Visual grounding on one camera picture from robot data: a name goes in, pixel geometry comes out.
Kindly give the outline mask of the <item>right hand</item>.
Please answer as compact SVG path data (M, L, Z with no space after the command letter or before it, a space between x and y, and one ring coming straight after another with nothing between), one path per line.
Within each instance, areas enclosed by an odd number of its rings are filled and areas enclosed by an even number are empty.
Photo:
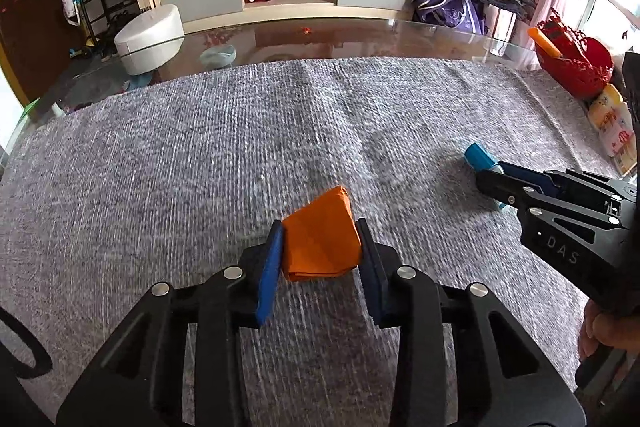
M579 360L584 361L591 357L600 345L638 352L639 317L616 317L611 313L605 313L597 303L589 299L577 340Z

